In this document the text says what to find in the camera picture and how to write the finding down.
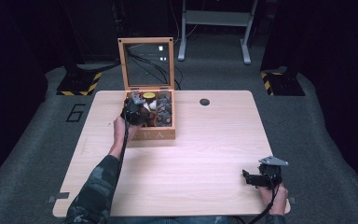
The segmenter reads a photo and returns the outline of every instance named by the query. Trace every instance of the person's arm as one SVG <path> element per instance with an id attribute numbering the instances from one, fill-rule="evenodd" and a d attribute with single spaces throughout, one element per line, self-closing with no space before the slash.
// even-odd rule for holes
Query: person's arm
<path id="1" fill-rule="evenodd" d="M 128 141 L 140 126 L 130 125 Z M 115 120 L 115 141 L 108 155 L 92 170 L 68 208 L 63 223 L 107 223 L 117 185 L 117 170 L 125 133 L 124 119 Z"/>
<path id="2" fill-rule="evenodd" d="M 267 188 L 258 188 L 263 200 L 263 204 L 268 206 L 271 202 L 272 191 Z M 284 187 L 283 184 L 280 184 L 278 187 L 277 195 L 274 199 L 274 203 L 266 215 L 266 224 L 285 224 L 286 220 L 284 218 L 284 210 L 286 208 L 288 190 Z"/>

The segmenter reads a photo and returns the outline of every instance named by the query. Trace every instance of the open box lid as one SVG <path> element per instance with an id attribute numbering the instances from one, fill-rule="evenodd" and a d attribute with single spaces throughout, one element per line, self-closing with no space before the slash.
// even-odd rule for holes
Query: open box lid
<path id="1" fill-rule="evenodd" d="M 171 37 L 119 38 L 118 49 L 126 91 L 174 90 Z"/>

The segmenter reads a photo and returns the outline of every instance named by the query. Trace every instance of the hand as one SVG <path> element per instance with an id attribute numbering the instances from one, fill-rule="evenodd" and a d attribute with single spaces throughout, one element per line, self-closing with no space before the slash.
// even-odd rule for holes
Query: hand
<path id="1" fill-rule="evenodd" d="M 127 141 L 130 140 L 135 136 L 136 132 L 142 127 L 142 124 L 139 126 L 131 125 L 129 127 L 129 134 Z M 126 124 L 125 120 L 122 117 L 117 117 L 114 121 L 114 128 L 115 128 L 115 142 L 113 143 L 112 147 L 110 148 L 109 155 L 112 155 L 116 158 L 120 158 L 121 149 L 123 147 L 124 142 L 124 135 L 126 131 Z"/>
<path id="2" fill-rule="evenodd" d="M 269 203 L 271 202 L 272 191 L 271 191 L 271 189 L 262 188 L 262 187 L 259 187 L 258 189 L 261 194 L 261 199 L 263 200 L 263 204 L 267 207 L 269 205 Z M 269 210 L 269 213 L 271 215 L 284 216 L 284 210 L 286 208 L 288 194 L 289 194 L 289 191 L 287 190 L 287 188 L 285 188 L 283 184 L 280 184 L 280 186 L 278 188 L 277 195 L 274 199 L 274 204 L 272 205 L 271 209 Z"/>

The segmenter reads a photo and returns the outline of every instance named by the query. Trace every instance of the wooden table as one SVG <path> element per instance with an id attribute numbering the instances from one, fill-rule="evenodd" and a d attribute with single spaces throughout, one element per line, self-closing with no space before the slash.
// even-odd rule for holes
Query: wooden table
<path id="1" fill-rule="evenodd" d="M 53 214 L 65 217 L 92 169 L 113 144 L 124 91 L 96 93 Z M 200 99 L 210 100 L 207 106 Z M 176 139 L 128 143 L 113 200 L 114 217 L 259 214 L 258 190 L 241 170 L 258 174 L 271 155 L 249 91 L 176 91 Z"/>

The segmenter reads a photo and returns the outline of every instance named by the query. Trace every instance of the gray floor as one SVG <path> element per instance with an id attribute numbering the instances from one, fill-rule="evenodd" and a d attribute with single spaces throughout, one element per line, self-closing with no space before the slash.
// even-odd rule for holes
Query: gray floor
<path id="1" fill-rule="evenodd" d="M 175 61 L 183 73 L 182 90 L 253 93 L 273 154 L 290 163 L 282 168 L 290 198 L 296 201 L 288 223 L 358 223 L 358 178 L 326 132 L 312 84 L 298 75 L 306 96 L 268 96 L 259 72 L 267 38 L 256 38 L 251 65 L 242 61 L 240 38 L 188 40 L 186 60 Z M 60 223 L 48 198 L 60 190 L 94 97 L 56 95 L 63 76 L 62 68 L 47 73 L 47 100 L 0 169 L 0 223 Z M 176 78 L 181 78 L 178 71 Z M 96 91 L 101 90 L 123 90 L 119 66 L 103 72 Z M 85 104 L 79 107 L 84 114 L 79 122 L 65 122 L 74 104 Z"/>

